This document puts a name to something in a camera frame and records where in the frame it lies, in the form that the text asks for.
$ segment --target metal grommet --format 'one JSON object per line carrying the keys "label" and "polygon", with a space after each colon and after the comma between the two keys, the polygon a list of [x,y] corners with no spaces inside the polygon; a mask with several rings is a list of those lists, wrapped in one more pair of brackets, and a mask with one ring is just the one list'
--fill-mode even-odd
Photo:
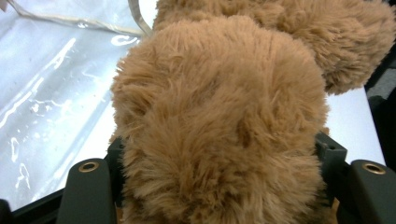
{"label": "metal grommet", "polygon": [[88,173],[91,171],[96,170],[96,168],[99,167],[99,163],[96,161],[89,161],[89,162],[85,162],[84,164],[80,165],[78,167],[78,170],[82,173]]}
{"label": "metal grommet", "polygon": [[363,168],[366,171],[371,172],[376,175],[384,175],[386,173],[386,171],[382,167],[372,164],[370,162],[364,163]]}

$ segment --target plastic wrap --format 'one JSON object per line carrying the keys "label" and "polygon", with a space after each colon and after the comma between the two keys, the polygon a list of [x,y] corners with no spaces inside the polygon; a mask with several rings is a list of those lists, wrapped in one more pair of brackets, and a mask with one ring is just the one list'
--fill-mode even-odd
{"label": "plastic wrap", "polygon": [[[127,1],[18,1],[34,13],[135,29]],[[138,37],[0,12],[0,198],[12,210],[64,186],[69,168],[103,158],[114,130],[109,87]]]}

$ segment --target fluffy brown fur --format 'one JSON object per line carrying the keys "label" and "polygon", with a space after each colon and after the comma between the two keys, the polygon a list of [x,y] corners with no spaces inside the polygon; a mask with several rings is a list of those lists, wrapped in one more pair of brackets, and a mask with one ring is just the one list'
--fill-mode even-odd
{"label": "fluffy brown fur", "polygon": [[180,20],[246,15],[301,39],[316,53],[326,91],[361,87],[393,45],[394,9],[381,0],[162,0],[154,28]]}
{"label": "fluffy brown fur", "polygon": [[176,23],[132,49],[112,88],[128,139],[126,221],[296,223],[314,212],[320,74],[301,41],[249,18]]}
{"label": "fluffy brown fur", "polygon": [[351,64],[385,55],[375,33],[394,38],[395,25],[377,2],[373,18],[356,16],[356,0],[348,14],[340,1],[298,2],[159,1],[154,36],[120,61],[111,89],[125,222],[327,220],[314,149],[325,90],[360,85],[380,59]]}

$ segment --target white surface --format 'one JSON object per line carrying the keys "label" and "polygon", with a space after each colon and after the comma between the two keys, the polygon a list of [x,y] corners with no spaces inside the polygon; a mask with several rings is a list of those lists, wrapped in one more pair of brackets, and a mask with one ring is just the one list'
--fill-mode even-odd
{"label": "white surface", "polygon": [[348,150],[346,161],[369,160],[385,164],[363,88],[330,96],[327,120],[330,137]]}

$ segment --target teddy bear ear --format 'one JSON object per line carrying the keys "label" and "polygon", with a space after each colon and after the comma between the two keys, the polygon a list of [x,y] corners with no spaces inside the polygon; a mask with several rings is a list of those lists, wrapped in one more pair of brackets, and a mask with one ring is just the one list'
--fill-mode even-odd
{"label": "teddy bear ear", "polygon": [[285,10],[276,28],[301,39],[314,51],[327,93],[339,94],[364,85],[395,40],[394,7],[380,0],[283,4]]}

